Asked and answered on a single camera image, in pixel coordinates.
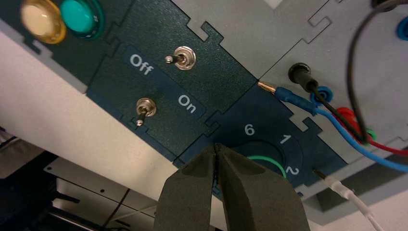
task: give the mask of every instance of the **metal pin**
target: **metal pin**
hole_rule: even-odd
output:
[[[183,55],[169,55],[165,57],[165,61],[167,64],[175,64],[185,62],[186,59]]]
[[[323,180],[326,178],[326,175],[324,175],[322,172],[320,172],[317,169],[313,169],[313,172]]]
[[[262,89],[271,92],[274,94],[276,92],[276,88],[274,88],[272,85],[265,83],[265,82],[258,82],[258,86],[260,86]]]
[[[140,127],[144,124],[144,119],[146,118],[146,114],[147,114],[146,108],[141,108],[138,120],[136,120],[136,126]]]

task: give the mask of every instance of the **teal button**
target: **teal button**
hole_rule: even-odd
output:
[[[94,26],[93,13],[81,0],[65,0],[60,7],[66,26],[79,33],[88,33]]]

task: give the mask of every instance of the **yellow button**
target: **yellow button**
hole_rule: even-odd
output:
[[[44,36],[54,32],[52,18],[48,14],[40,6],[26,5],[21,9],[23,23],[34,35]]]
[[[58,7],[50,0],[25,0],[21,20],[31,34],[45,43],[61,42],[66,34]]]

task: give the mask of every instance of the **metal toggle switch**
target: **metal toggle switch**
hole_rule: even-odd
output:
[[[165,57],[167,64],[174,64],[180,70],[190,70],[195,65],[194,51],[189,47],[177,47],[173,55]]]
[[[136,120],[136,126],[140,127],[144,124],[146,117],[151,117],[156,113],[156,104],[149,98],[141,98],[136,103],[136,112],[139,117]]]

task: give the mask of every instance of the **black wire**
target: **black wire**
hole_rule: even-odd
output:
[[[317,99],[337,118],[339,118],[342,123],[346,126],[346,128],[353,134],[353,136],[361,141],[361,135],[359,132],[357,132],[352,125],[348,123],[348,121],[340,114],[334,107],[332,107],[322,95],[320,95],[319,91],[317,88],[313,89],[313,93],[316,95]]]
[[[102,230],[105,230],[105,227],[108,225],[108,223],[111,221],[112,217],[116,214],[118,211],[119,207],[122,205],[123,201],[125,200],[126,196],[128,195],[130,189],[126,190],[125,195],[123,195],[122,199],[120,200],[119,204],[116,206],[114,211],[110,214],[108,219],[105,221],[105,223],[102,225]]]
[[[11,141],[15,140],[17,137],[13,136],[10,139],[4,141],[3,143],[0,143],[0,149],[4,146],[6,146],[8,143],[10,143]]]
[[[366,125],[364,123],[363,116],[361,114],[360,107],[358,105],[358,101],[355,95],[355,89],[353,84],[353,72],[354,72],[354,59],[356,56],[356,47],[357,42],[361,37],[366,26],[370,23],[370,21],[379,13],[382,13],[385,9],[390,7],[395,7],[402,4],[408,4],[408,0],[388,0],[380,5],[378,5],[371,13],[364,19],[364,21],[360,24],[357,31],[355,32],[353,39],[351,40],[350,48],[348,51],[348,59],[347,59],[347,92],[348,98],[350,100],[351,107],[353,108],[354,114],[356,115],[356,119],[358,122],[358,126],[360,128],[362,139],[360,140],[362,143],[367,143],[369,141],[368,134],[366,132]]]

